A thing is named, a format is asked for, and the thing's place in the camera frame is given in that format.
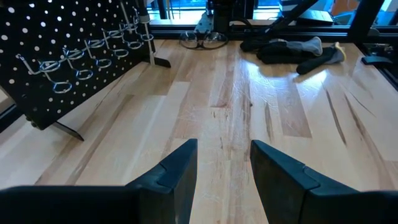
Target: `black pegboard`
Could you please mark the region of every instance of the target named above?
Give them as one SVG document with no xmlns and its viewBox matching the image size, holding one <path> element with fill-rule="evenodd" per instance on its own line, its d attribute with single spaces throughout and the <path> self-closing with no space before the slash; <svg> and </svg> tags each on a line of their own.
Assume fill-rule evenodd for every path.
<svg viewBox="0 0 398 224">
<path fill-rule="evenodd" d="M 64 94 L 53 92 L 53 85 L 43 73 L 30 75 L 23 62 L 16 57 L 21 54 L 32 67 L 39 69 L 38 60 L 60 60 L 63 47 L 70 50 L 84 49 L 84 39 L 102 39 L 102 29 L 117 30 L 124 14 L 119 0 L 43 0 L 15 8 L 0 8 L 0 85 L 16 102 L 17 107 L 34 122 L 45 129 L 95 93 L 126 73 L 148 55 L 148 45 L 131 50 L 121 39 L 109 39 L 113 49 L 126 49 L 124 58 L 112 56 L 106 46 L 91 49 L 97 58 L 109 58 L 112 66 L 97 68 L 88 53 L 72 64 L 77 69 L 94 72 L 88 80 L 76 79 L 67 62 L 60 69 L 49 73 L 56 81 L 68 80 L 72 89 Z M 132 21 L 134 1 L 124 1 Z M 138 33 L 143 33 L 141 25 Z M 126 40 L 140 40 L 135 33 L 125 32 Z"/>
</svg>

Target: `wooden workbench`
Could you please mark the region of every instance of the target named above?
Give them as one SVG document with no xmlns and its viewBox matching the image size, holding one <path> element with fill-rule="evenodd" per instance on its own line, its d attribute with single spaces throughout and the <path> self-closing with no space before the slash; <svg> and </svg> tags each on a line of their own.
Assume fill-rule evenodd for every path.
<svg viewBox="0 0 398 224">
<path fill-rule="evenodd" d="M 260 139 L 358 190 L 398 188 L 398 92 L 348 59 L 298 77 L 263 65 L 239 42 L 211 51 L 158 40 L 172 68 L 141 63 L 62 122 L 85 142 L 20 118 L 0 134 L 0 187 L 123 185 L 198 139 L 191 223 L 265 223 L 249 143 Z"/>
</svg>

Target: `work glove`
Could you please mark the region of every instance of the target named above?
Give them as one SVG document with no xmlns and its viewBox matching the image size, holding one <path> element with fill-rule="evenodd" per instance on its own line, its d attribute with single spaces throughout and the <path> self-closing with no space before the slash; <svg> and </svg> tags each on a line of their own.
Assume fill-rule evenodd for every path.
<svg viewBox="0 0 398 224">
<path fill-rule="evenodd" d="M 323 53 L 321 56 L 311 58 L 306 62 L 300 63 L 300 65 L 298 65 L 296 68 L 296 72 L 299 75 L 304 75 L 316 69 L 320 65 L 344 62 L 345 60 L 346 54 L 344 49 L 340 47 L 339 42 L 336 42 L 330 47 L 323 48 Z"/>
<path fill-rule="evenodd" d="M 321 56 L 322 53 L 322 42 L 319 37 L 306 42 L 274 39 L 260 48 L 257 58 L 265 64 L 302 63 Z"/>
</svg>

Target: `safety glasses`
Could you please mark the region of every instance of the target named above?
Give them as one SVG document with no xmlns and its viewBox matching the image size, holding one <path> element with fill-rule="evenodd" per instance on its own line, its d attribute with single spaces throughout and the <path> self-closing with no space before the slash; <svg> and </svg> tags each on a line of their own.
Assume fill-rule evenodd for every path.
<svg viewBox="0 0 398 224">
<path fill-rule="evenodd" d="M 180 45 L 192 50 L 214 50 L 228 43 L 227 36 L 218 32 L 206 33 L 203 38 L 200 38 L 199 35 L 195 32 L 182 33 L 180 36 Z"/>
</svg>

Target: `pegboard stand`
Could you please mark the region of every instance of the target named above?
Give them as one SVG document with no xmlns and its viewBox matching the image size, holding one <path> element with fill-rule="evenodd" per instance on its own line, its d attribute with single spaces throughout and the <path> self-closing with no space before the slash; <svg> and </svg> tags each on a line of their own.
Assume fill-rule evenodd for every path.
<svg viewBox="0 0 398 224">
<path fill-rule="evenodd" d="M 140 62 L 171 67 L 154 57 L 149 22 L 135 0 L 0 7 L 0 85 L 33 127 L 84 141 L 58 120 Z"/>
</svg>

